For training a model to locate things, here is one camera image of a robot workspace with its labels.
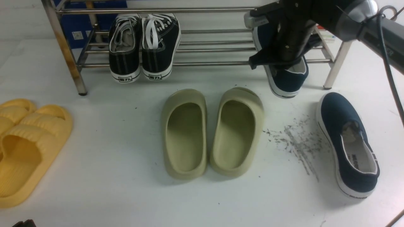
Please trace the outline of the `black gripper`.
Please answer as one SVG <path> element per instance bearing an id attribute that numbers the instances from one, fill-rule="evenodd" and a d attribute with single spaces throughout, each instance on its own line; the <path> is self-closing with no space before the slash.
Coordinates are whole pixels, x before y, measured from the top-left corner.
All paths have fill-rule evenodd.
<path id="1" fill-rule="evenodd" d="M 311 16 L 313 8 L 313 0 L 279 0 L 246 13 L 244 24 L 247 28 L 264 22 L 280 25 L 275 39 L 270 40 L 266 47 L 260 44 L 258 37 L 253 38 L 256 48 L 261 47 L 261 50 L 249 57 L 251 69 L 257 66 L 288 68 L 297 64 L 313 48 L 313 43 L 309 42 L 316 26 Z"/>

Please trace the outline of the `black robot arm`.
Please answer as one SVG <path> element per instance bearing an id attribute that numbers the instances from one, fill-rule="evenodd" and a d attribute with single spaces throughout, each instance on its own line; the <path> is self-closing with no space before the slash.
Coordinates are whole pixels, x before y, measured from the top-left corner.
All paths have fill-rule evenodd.
<path id="1" fill-rule="evenodd" d="M 358 40 L 403 73 L 403 25 L 382 16 L 372 0 L 280 0 L 252 10 L 280 27 L 269 45 L 249 58 L 257 66 L 286 68 L 312 46 L 309 37 L 320 25 L 343 42 Z"/>

